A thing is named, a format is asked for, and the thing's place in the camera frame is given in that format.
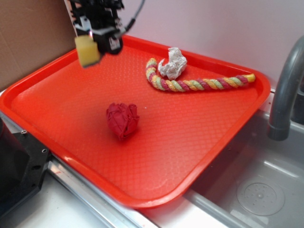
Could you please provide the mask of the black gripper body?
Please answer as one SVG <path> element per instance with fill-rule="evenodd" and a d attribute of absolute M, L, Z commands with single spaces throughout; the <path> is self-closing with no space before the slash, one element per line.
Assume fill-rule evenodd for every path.
<path fill-rule="evenodd" d="M 70 0 L 69 4 L 78 34 L 104 35 L 122 26 L 117 13 L 124 9 L 121 0 Z"/>

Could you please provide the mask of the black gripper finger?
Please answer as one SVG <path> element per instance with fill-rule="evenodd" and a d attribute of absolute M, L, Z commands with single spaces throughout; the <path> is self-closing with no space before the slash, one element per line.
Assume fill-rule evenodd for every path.
<path fill-rule="evenodd" d="M 92 30 L 92 35 L 101 55 L 118 55 L 123 49 L 122 38 L 115 38 L 113 31 L 107 31 L 106 29 Z"/>

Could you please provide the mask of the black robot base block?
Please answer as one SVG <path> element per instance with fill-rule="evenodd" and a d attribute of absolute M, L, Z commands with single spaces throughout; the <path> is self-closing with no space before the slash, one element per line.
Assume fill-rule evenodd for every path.
<path fill-rule="evenodd" d="M 0 217 L 37 194 L 50 158 L 49 149 L 30 133 L 12 133 L 0 121 Z"/>

